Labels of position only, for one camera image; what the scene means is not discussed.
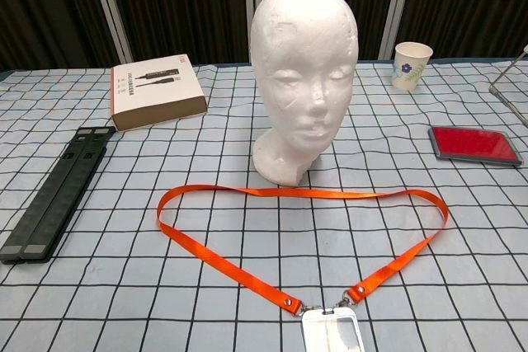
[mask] checkered tablecloth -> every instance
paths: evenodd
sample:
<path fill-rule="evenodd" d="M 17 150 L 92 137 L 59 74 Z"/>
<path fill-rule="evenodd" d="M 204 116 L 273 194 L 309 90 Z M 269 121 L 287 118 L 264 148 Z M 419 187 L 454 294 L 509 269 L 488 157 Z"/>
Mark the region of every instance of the checkered tablecloth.
<path fill-rule="evenodd" d="M 429 125 L 507 133 L 528 163 L 528 129 L 488 93 L 508 63 L 436 63 L 417 90 L 361 63 L 332 146 L 303 185 L 421 188 L 448 228 L 356 307 L 366 351 L 528 350 L 528 167 L 440 161 Z M 266 187 L 251 142 L 269 127 L 250 67 L 196 68 L 206 115 L 117 133 L 54 257 L 0 265 L 1 351 L 304 350 L 299 319 L 203 265 L 160 233 L 176 185 Z M 0 82 L 0 244 L 80 126 L 110 125 L 109 71 L 15 72 Z M 528 114 L 528 63 L 497 88 Z M 163 213 L 233 263 L 331 307 L 343 289 L 440 226 L 406 197 L 263 199 L 199 192 Z"/>

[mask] mannequin eye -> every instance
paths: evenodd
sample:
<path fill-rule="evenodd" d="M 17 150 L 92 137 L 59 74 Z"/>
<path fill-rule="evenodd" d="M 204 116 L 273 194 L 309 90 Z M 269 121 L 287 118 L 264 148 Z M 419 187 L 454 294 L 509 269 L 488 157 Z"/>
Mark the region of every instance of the mannequin eye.
<path fill-rule="evenodd" d="M 334 69 L 330 72 L 328 77 L 332 80 L 342 80 L 343 78 L 350 77 L 352 73 L 352 68 L 349 66 L 344 66 L 341 68 Z"/>
<path fill-rule="evenodd" d="M 291 84 L 300 81 L 303 77 L 293 69 L 277 70 L 273 73 L 273 78 L 284 84 Z"/>

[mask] mannequin nose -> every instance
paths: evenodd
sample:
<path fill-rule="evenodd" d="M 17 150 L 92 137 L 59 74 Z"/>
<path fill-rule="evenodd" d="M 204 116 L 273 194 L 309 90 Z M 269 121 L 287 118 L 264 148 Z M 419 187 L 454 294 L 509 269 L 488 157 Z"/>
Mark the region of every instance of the mannequin nose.
<path fill-rule="evenodd" d="M 312 87 L 312 100 L 310 102 L 309 112 L 314 116 L 324 116 L 327 114 L 327 111 L 323 84 L 316 82 Z"/>

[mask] mannequin face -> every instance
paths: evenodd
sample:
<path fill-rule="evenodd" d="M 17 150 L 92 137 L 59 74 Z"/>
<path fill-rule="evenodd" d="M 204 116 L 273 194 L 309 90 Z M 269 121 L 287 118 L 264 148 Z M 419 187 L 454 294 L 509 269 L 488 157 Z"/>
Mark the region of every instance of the mannequin face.
<path fill-rule="evenodd" d="M 275 3 L 260 29 L 254 22 L 252 63 L 274 130 L 293 149 L 317 155 L 351 100 L 356 23 L 342 0 L 307 1 Z"/>

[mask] styrofoam mannequin head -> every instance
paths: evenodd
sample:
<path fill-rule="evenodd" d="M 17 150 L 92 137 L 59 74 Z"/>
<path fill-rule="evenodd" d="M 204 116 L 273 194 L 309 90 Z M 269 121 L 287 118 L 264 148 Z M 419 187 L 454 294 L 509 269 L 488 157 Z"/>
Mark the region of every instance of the styrofoam mannequin head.
<path fill-rule="evenodd" d="M 351 100 L 357 51 L 356 20 L 344 0 L 262 0 L 251 58 L 279 145 L 273 155 L 307 169 L 331 144 Z M 262 155 L 253 150 L 261 174 L 271 162 L 259 161 Z"/>

